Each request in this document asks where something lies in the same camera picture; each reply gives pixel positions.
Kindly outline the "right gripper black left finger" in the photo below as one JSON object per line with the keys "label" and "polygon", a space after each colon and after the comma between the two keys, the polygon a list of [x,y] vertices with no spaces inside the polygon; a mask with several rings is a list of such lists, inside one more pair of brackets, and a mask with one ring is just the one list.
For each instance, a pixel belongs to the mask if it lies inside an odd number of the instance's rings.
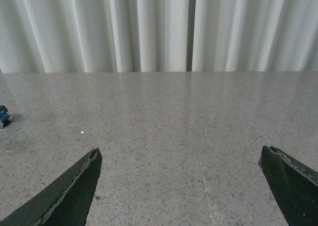
{"label": "right gripper black left finger", "polygon": [[100,177],[102,155],[92,149],[36,196],[0,221],[2,226],[84,226]]}

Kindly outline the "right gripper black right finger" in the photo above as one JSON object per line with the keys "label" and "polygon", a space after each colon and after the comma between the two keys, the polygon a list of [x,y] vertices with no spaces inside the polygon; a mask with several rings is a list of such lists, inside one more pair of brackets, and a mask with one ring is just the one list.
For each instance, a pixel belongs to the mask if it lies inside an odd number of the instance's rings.
{"label": "right gripper black right finger", "polygon": [[318,224],[318,173],[276,147],[263,146],[258,162],[290,226]]}

